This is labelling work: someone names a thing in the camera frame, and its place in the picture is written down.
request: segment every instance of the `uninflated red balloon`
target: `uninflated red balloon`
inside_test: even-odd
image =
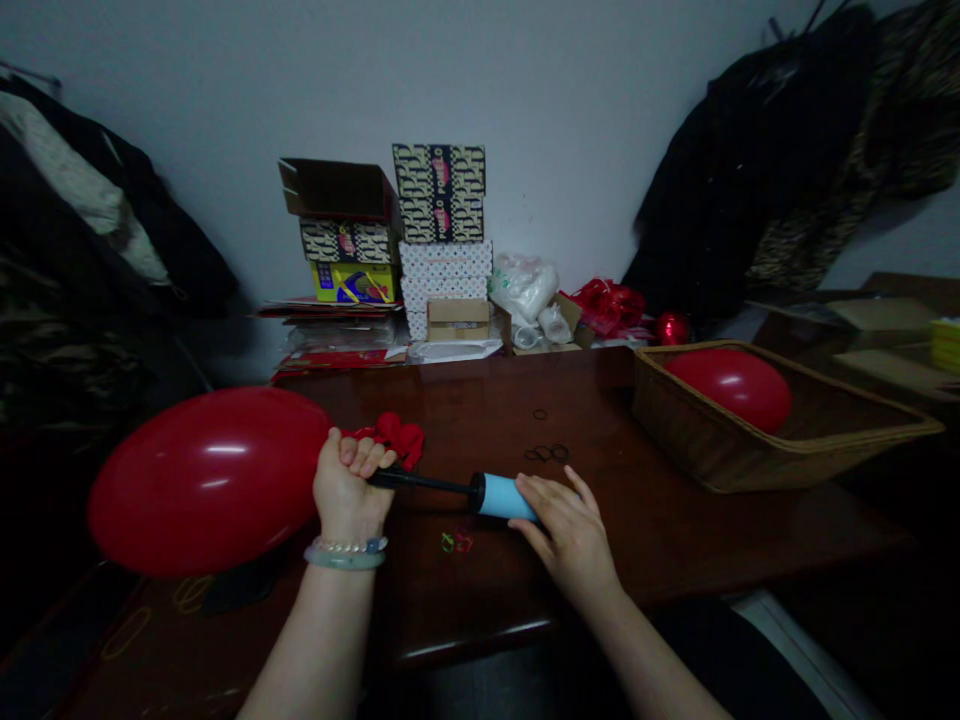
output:
[[[104,554],[154,577],[220,572],[275,547],[315,515],[317,454],[331,426],[278,388],[186,400],[124,440],[87,508]]]
[[[762,432],[774,434],[790,415],[790,386],[770,363],[740,350],[693,350],[666,370]]]

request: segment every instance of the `yellow package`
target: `yellow package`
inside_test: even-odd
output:
[[[366,263],[310,263],[320,302],[395,303],[397,268]]]
[[[960,321],[934,320],[933,364],[941,370],[960,374]]]

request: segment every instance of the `pearl bracelet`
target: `pearl bracelet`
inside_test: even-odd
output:
[[[316,538],[303,552],[312,565],[337,570],[373,570],[383,564],[387,539],[370,538],[365,543],[329,542]]]
[[[320,537],[316,538],[313,541],[313,544],[310,546],[317,550],[322,550],[323,552],[336,552],[336,553],[366,553],[367,555],[376,555],[378,552],[383,552],[383,549],[387,546],[387,539],[382,538],[370,538],[366,542],[354,542],[354,543],[345,543],[345,542],[329,542]]]

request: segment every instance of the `wooden table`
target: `wooden table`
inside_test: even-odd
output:
[[[466,483],[485,470],[560,479],[524,457],[562,443],[593,488],[624,587],[641,605],[762,585],[906,546],[910,537],[827,484],[808,491],[714,495],[682,475],[630,415],[633,357],[623,348],[370,370],[294,380],[345,428],[384,410],[426,431],[424,475]],[[546,412],[536,419],[535,410]],[[398,495],[387,525],[368,664],[415,667],[529,643],[569,610],[539,560],[504,521],[468,518],[460,498]],[[469,553],[442,534],[468,525]],[[226,717],[242,702],[296,594],[316,528],[291,544],[272,595],[232,613],[182,615],[178,582],[145,586],[130,611],[150,619],[99,660],[72,718]]]

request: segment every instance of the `stacked boxes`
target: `stacked boxes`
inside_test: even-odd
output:
[[[427,302],[485,298],[493,247],[484,239],[482,145],[394,145],[403,241],[404,304],[414,340],[427,336]]]
[[[287,210],[322,302],[396,303],[400,210],[378,165],[283,158]]]

